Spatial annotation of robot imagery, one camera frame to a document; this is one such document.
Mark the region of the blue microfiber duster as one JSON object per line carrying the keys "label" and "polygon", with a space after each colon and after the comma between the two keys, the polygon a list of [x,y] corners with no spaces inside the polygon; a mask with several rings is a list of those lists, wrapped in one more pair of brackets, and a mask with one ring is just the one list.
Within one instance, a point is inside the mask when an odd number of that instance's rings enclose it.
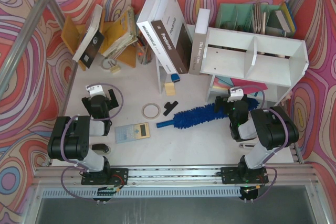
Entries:
{"label": "blue microfiber duster", "polygon": [[236,111],[235,101],[217,96],[214,103],[198,106],[190,110],[175,113],[173,119],[159,122],[156,127],[173,126],[177,129],[187,129],[206,122],[227,118],[230,111]]}

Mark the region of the black detached gripper part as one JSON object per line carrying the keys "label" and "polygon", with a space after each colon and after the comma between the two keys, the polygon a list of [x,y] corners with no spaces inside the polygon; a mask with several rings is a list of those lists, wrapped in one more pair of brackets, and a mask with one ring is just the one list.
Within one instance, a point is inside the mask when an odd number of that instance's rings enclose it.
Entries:
{"label": "black detached gripper part", "polygon": [[167,102],[165,105],[164,105],[164,108],[165,108],[165,111],[163,112],[163,115],[164,116],[168,116],[171,111],[178,105],[178,102],[177,101],[174,101],[174,102]]}

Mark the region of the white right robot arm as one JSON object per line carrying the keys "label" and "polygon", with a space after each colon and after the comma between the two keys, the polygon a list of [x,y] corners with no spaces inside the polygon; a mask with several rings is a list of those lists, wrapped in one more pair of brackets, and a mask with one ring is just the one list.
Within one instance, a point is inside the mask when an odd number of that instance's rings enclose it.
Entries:
{"label": "white right robot arm", "polygon": [[258,139],[237,166],[220,169],[222,183],[268,183],[265,164],[280,150],[298,141],[299,133],[293,121],[280,106],[250,111],[246,96],[236,101],[217,96],[214,111],[228,116],[230,133],[236,142]]}

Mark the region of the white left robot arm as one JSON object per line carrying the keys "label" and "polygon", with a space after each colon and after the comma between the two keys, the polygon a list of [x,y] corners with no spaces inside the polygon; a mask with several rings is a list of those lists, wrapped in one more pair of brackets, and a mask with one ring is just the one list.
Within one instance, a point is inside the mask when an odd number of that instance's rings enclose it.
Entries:
{"label": "white left robot arm", "polygon": [[89,144],[91,136],[107,136],[112,122],[110,110],[119,106],[115,93],[108,90],[106,96],[101,86],[88,88],[90,97],[82,98],[88,115],[59,116],[56,119],[47,147],[51,159],[67,161],[81,167],[83,185],[111,185],[113,173],[107,158],[98,151],[107,153],[106,144]]}

